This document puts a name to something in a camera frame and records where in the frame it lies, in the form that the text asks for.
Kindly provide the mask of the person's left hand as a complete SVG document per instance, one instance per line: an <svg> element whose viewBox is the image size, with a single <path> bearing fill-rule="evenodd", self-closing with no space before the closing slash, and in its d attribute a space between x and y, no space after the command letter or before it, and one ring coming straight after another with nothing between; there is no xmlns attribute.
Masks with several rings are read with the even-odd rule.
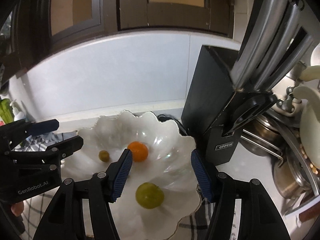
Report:
<svg viewBox="0 0 320 240"><path fill-rule="evenodd" d="M11 211L16 217L20 216L24 211L24 202L12 204Z"/></svg>

